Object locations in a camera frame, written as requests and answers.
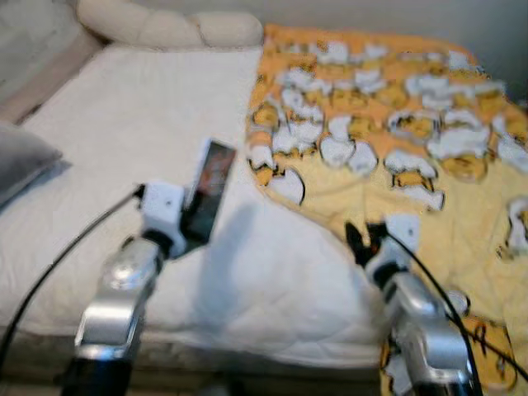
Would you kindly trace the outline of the orange yellow cartoon blanket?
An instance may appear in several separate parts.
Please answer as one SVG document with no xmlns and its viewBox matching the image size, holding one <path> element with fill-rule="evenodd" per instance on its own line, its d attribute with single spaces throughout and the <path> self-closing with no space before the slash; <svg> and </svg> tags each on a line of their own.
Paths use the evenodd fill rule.
<svg viewBox="0 0 528 396">
<path fill-rule="evenodd" d="M 459 310 L 487 396 L 528 396 L 526 113 L 459 45 L 268 24 L 246 158 L 269 199 L 343 240 L 417 221 L 413 274 Z"/>
</svg>

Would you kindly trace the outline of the grey pillow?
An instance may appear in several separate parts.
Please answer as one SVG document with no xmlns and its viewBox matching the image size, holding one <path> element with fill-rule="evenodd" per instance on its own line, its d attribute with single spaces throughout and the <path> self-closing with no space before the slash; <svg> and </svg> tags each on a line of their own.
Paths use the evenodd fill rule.
<svg viewBox="0 0 528 396">
<path fill-rule="evenodd" d="M 0 207 L 63 159 L 63 152 L 19 125 L 0 120 Z"/>
</svg>

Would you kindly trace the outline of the dark book with floral cover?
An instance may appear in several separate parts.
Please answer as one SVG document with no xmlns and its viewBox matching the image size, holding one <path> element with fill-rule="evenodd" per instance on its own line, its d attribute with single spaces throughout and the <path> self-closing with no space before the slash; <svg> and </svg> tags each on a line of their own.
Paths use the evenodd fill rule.
<svg viewBox="0 0 528 396">
<path fill-rule="evenodd" d="M 214 231 L 235 158 L 237 154 L 229 144 L 207 139 L 201 151 L 195 180 L 188 187 L 181 226 L 200 227 L 204 234 L 204 245 L 209 242 Z"/>
</svg>

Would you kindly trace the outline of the white quilted mattress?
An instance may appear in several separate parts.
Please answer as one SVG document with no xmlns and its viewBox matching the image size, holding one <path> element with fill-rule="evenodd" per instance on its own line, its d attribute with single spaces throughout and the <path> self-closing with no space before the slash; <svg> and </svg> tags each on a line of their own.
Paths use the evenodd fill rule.
<svg viewBox="0 0 528 396">
<path fill-rule="evenodd" d="M 259 56 L 105 49 L 24 121 L 64 165 L 0 209 L 0 336 L 61 250 L 140 182 L 190 184 L 210 137 L 242 146 Z M 260 192 L 239 158 L 210 242 L 163 268 L 142 352 L 376 367 L 375 309 L 343 242 Z"/>
</svg>

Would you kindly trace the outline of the beige bolster cushion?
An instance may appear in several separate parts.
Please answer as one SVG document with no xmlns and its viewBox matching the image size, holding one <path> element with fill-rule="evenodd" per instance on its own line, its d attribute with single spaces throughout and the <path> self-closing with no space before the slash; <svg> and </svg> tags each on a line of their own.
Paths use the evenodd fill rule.
<svg viewBox="0 0 528 396">
<path fill-rule="evenodd" d="M 77 0 L 77 19 L 122 45 L 161 50 L 252 48 L 264 26 L 249 12 L 175 12 L 132 0 Z"/>
</svg>

